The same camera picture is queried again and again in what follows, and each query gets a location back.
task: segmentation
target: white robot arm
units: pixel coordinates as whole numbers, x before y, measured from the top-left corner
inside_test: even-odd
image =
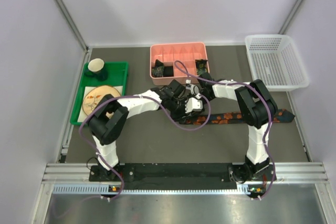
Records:
[[[102,161],[102,158],[111,166],[114,167],[119,162],[116,150],[115,141],[119,137],[122,127],[126,119],[141,114],[146,111],[155,111],[162,104],[171,112],[171,117],[180,118],[186,116],[193,111],[201,111],[203,103],[196,98],[177,98],[185,87],[177,81],[172,81],[169,86],[163,88],[154,88],[142,94],[134,95],[139,98],[120,98],[104,109],[95,113],[88,125],[92,132],[92,137],[99,151],[98,161],[106,170],[110,168]],[[142,97],[151,97],[153,100],[143,99]],[[107,95],[103,98],[100,104],[112,98]],[[113,112],[111,119],[106,117],[106,112]]]
[[[226,85],[215,84],[213,85],[214,95],[217,98],[228,98],[231,100],[237,101],[237,96],[235,90],[243,87],[240,84],[228,86],[230,83],[235,81],[224,80],[220,81]],[[264,143],[262,141],[263,136],[266,132],[268,123],[263,124],[259,129],[254,126],[248,126],[248,151],[246,157],[254,164],[262,163],[267,160],[268,154],[266,153]],[[265,141],[266,145],[268,144],[268,135],[267,133]]]

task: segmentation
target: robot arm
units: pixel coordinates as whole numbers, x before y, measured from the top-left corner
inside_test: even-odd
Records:
[[[178,120],[194,111],[201,111],[203,103],[196,98],[179,98],[185,91],[185,87],[176,80],[173,80],[168,86],[162,88],[153,88],[145,93],[134,95],[139,98],[120,98],[116,101],[104,105],[88,121],[89,129],[99,150],[98,161],[106,169],[110,168],[102,161],[103,158],[111,167],[119,162],[115,141],[119,137],[126,119],[141,114],[146,111],[155,111],[160,109],[158,103],[168,109],[171,117]],[[143,99],[142,97],[151,97],[155,101]],[[112,95],[105,95],[98,105],[113,98]],[[111,118],[106,113],[113,113]]]
[[[208,73],[205,73],[202,77],[211,80]],[[203,86],[203,90],[201,92],[205,92],[207,97],[210,99],[228,98],[238,101],[243,119],[248,124],[249,131],[249,147],[245,157],[245,163],[248,165],[250,173],[254,175],[269,165],[269,157],[262,140],[268,126],[268,114],[266,108],[260,100],[255,101],[257,96],[246,86],[241,84],[229,86],[230,83],[235,83],[233,80],[223,80],[220,82],[225,85],[210,85],[207,82],[200,82],[201,86]],[[278,110],[278,107],[264,83],[261,80],[244,83],[255,88],[256,91],[263,97],[270,109],[271,116],[273,117]],[[268,135],[269,134],[267,133],[265,136],[266,145],[268,144]]]

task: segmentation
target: green tray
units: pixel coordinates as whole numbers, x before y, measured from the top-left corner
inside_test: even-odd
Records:
[[[128,62],[118,61],[118,62],[105,62],[104,64],[109,73],[109,77],[106,81],[98,81],[96,78],[87,77],[84,72],[88,69],[88,63],[84,65],[82,72],[82,77],[80,79],[75,104],[73,105],[72,114],[70,118],[70,123],[73,125],[81,125],[81,122],[77,122],[80,108],[83,103],[83,96],[85,87],[98,87],[102,85],[110,86],[122,86],[122,94],[125,94],[126,82],[128,75]]]

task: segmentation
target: cable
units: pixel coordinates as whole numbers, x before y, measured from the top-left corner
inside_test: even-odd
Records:
[[[93,158],[97,161],[97,164],[98,164],[98,162],[99,162],[98,159],[97,159],[96,157],[90,157],[90,158],[86,161],[86,168],[89,169],[90,171],[91,171],[91,169],[89,168],[88,164],[89,164],[90,160],[93,159]]]
[[[178,65],[177,65],[177,63],[180,63],[182,66],[183,66],[183,68],[185,69],[185,71],[184,70],[182,70]],[[266,189],[266,191],[265,191],[265,193],[260,197],[260,200],[261,199],[263,199],[267,194],[268,194],[268,192],[269,192],[269,190],[271,189],[271,187],[272,187],[272,185],[273,185],[273,182],[274,182],[274,180],[275,180],[275,162],[274,162],[274,159],[273,159],[273,157],[272,157],[272,155],[271,155],[271,153],[270,153],[270,151],[269,151],[269,149],[268,149],[268,146],[267,146],[267,143],[266,143],[266,136],[267,136],[267,134],[268,134],[268,132],[269,132],[269,130],[270,130],[270,128],[271,128],[271,126],[272,126],[272,116],[271,116],[271,111],[269,110],[269,107],[267,106],[267,103],[266,103],[266,101],[265,101],[265,99],[252,87],[252,86],[250,86],[250,85],[248,85],[248,84],[246,84],[246,83],[243,83],[243,82],[233,82],[233,83],[222,83],[222,82],[218,82],[218,81],[211,81],[211,80],[207,80],[207,79],[204,79],[204,78],[201,78],[201,77],[199,77],[199,76],[195,76],[195,75],[193,75],[193,74],[190,74],[190,73],[188,73],[188,70],[187,70],[187,67],[181,62],[181,61],[179,61],[179,60],[176,60],[176,61],[174,61],[174,65],[175,65],[175,67],[179,70],[179,71],[181,71],[182,73],[184,73],[184,74],[186,74],[187,76],[190,76],[190,77],[194,77],[194,78],[196,78],[196,79],[198,79],[198,80],[202,80],[202,81],[206,81],[206,82],[209,82],[209,83],[212,83],[212,84],[219,84],[219,85],[228,85],[228,86],[232,86],[232,85],[243,85],[243,86],[246,86],[247,88],[249,88],[254,94],[256,94],[256,96],[260,99],[260,101],[263,103],[263,105],[265,106],[265,108],[266,108],[266,111],[267,111],[267,115],[268,115],[268,125],[267,125],[267,128],[266,128],[266,131],[265,131],[265,133],[264,133],[264,135],[262,136],[262,139],[263,139],[263,144],[264,144],[264,147],[265,147],[265,151],[266,151],[266,153],[267,153],[267,155],[269,156],[269,158],[271,159],[271,162],[272,162],[272,164],[273,164],[273,175],[272,175],[272,179],[271,179],[271,181],[270,181],[270,184],[269,184],[269,186],[268,186],[268,188]]]

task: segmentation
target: white wall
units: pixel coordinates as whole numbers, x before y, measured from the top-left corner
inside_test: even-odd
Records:
[[[288,35],[298,46],[310,85],[292,93],[315,161],[336,193],[336,0],[306,0]]]
[[[28,223],[83,51],[53,0],[0,0],[0,222]]]
[[[87,44],[243,42],[277,33],[295,0],[64,0]]]

